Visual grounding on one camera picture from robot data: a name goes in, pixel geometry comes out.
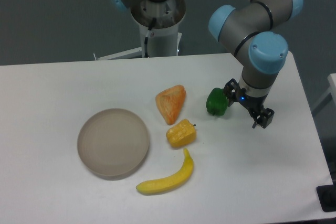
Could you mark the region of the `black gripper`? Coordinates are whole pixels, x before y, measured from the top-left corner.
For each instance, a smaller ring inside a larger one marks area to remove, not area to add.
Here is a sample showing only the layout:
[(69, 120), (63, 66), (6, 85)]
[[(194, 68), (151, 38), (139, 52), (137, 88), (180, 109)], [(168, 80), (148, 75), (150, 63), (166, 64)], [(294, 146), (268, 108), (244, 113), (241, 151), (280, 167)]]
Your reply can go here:
[(265, 97), (248, 95), (246, 89), (240, 88), (235, 79), (231, 79), (225, 84), (223, 94), (228, 100), (228, 107), (238, 102), (248, 110), (254, 119), (252, 128), (261, 126), (265, 129), (272, 122), (274, 110), (263, 107)]

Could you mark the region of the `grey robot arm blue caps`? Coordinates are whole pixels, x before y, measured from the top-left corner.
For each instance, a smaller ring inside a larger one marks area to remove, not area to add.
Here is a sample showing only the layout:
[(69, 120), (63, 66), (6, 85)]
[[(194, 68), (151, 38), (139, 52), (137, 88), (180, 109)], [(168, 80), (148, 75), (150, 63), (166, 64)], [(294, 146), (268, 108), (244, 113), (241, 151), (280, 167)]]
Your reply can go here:
[[(120, 10), (130, 10), (139, 25), (142, 57), (177, 55), (184, 0), (111, 1)], [(227, 82), (222, 97), (241, 104), (256, 126), (272, 122), (274, 112), (264, 101), (288, 54), (286, 40), (272, 29), (297, 16), (302, 7), (303, 0), (249, 0), (242, 9), (224, 5), (209, 19), (209, 32), (243, 66), (240, 79)]]

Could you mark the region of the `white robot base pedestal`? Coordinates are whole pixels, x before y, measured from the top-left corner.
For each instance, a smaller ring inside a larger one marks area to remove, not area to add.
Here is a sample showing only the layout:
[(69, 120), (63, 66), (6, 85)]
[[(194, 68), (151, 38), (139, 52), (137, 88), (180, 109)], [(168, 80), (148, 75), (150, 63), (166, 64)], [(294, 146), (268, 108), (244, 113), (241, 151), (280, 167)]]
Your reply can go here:
[(97, 60), (177, 56), (182, 37), (178, 28), (185, 13), (184, 0), (142, 1), (131, 8), (132, 18), (139, 26), (141, 46)]

